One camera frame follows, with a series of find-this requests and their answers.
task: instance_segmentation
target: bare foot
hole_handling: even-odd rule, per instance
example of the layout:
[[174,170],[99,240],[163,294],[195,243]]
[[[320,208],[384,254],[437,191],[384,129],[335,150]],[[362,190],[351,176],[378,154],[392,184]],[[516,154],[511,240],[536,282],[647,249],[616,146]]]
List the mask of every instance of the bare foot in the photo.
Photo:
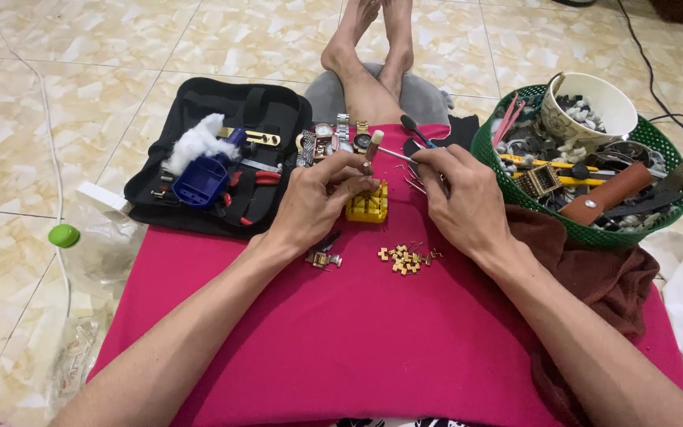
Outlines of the bare foot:
[[413,0],[384,0],[384,25],[389,40],[386,62],[401,61],[404,71],[413,67]]
[[320,54],[320,64],[333,70],[344,55],[355,55],[355,46],[370,24],[379,16],[381,0],[349,0],[344,16],[328,45]]

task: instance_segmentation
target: white cable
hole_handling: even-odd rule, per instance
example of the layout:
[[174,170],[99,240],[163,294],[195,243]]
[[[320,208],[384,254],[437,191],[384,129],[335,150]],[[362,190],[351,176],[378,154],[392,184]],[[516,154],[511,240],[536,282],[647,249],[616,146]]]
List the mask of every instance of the white cable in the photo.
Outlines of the white cable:
[[[15,55],[17,59],[20,59],[21,62],[27,65],[27,67],[30,68],[31,71],[33,71],[33,73],[36,74],[36,76],[38,76],[39,82],[41,83],[41,102],[44,104],[44,116],[46,117],[46,132],[49,135],[49,149],[52,151],[52,166],[54,167],[57,179],[57,217],[55,219],[57,219],[57,224],[59,225],[62,222],[62,175],[60,174],[59,162],[57,161],[55,139],[52,135],[52,117],[49,113],[49,102],[46,99],[46,84],[44,83],[44,76],[41,75],[41,73],[39,73],[33,66],[31,66],[28,62],[25,61],[25,59],[23,59],[21,56],[17,54],[17,52],[14,51],[12,46],[10,46],[9,42],[7,41],[7,37],[5,37],[5,33],[2,30],[2,26],[0,26],[0,35],[4,39],[5,45],[7,45],[7,49],[9,49],[9,51],[12,52],[12,54]],[[59,269],[62,272],[62,280],[64,281],[65,293],[68,296],[67,308],[65,309],[65,317],[67,317],[70,314],[70,280],[68,279],[68,272],[64,268],[64,262],[62,261],[62,251],[59,246],[57,246],[55,253],[57,255],[57,262],[59,263]]]

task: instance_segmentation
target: man's left hand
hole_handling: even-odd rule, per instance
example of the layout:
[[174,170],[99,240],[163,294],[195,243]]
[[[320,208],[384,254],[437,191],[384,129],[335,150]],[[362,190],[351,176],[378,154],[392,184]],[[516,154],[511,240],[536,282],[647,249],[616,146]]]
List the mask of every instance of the man's left hand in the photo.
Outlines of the man's left hand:
[[325,237],[347,200],[377,184],[363,175],[367,160],[339,150],[310,168],[291,172],[279,211],[262,242],[272,243],[297,257]]

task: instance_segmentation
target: pink cloth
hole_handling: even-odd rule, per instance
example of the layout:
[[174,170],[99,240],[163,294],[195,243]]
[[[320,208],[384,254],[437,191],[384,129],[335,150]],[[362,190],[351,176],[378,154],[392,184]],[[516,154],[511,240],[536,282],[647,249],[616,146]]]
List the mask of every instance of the pink cloth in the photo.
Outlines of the pink cloth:
[[[402,142],[385,138],[383,146],[398,151]],[[172,425],[295,425],[347,416],[559,424],[531,381],[528,350],[540,346],[533,331],[433,226],[423,194],[393,169],[402,163],[384,154],[374,160],[375,176],[389,183],[384,224],[342,218],[330,251],[342,256],[341,268],[326,272],[296,260],[284,269]],[[375,255],[412,241],[444,257],[403,277]],[[150,227],[90,376],[227,267],[244,244]],[[643,311],[647,335],[638,348],[683,390],[683,361],[657,293]]]

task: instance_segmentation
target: brown towel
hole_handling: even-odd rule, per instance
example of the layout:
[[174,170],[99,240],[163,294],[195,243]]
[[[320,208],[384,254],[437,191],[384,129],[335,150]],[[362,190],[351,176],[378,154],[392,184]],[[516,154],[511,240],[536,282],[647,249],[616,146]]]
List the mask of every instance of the brown towel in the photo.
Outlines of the brown towel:
[[[659,265],[636,246],[612,251],[567,242],[565,227],[543,213],[506,205],[510,231],[566,289],[627,338],[644,335],[642,304]],[[544,349],[531,354],[531,375],[541,397],[566,425],[590,426],[571,388]]]

